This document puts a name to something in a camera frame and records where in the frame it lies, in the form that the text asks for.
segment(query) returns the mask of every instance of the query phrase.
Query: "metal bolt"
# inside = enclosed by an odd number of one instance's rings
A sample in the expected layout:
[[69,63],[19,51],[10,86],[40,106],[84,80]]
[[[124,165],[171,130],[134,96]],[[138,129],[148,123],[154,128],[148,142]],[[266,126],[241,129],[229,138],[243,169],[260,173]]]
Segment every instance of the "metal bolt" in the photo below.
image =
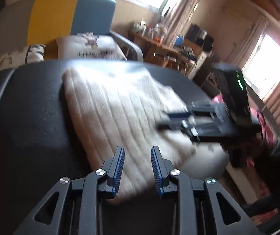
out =
[[206,183],[208,183],[208,184],[215,184],[215,183],[216,183],[216,179],[207,178],[207,179],[206,179]]
[[174,175],[174,176],[178,176],[178,175],[180,175],[180,170],[178,170],[178,169],[173,169],[170,173],[171,173],[172,175]]
[[60,183],[68,183],[69,182],[69,178],[68,177],[63,177],[60,179]]
[[102,176],[104,173],[105,173],[105,170],[103,170],[103,169],[97,169],[96,170],[96,174],[99,175],[99,176]]

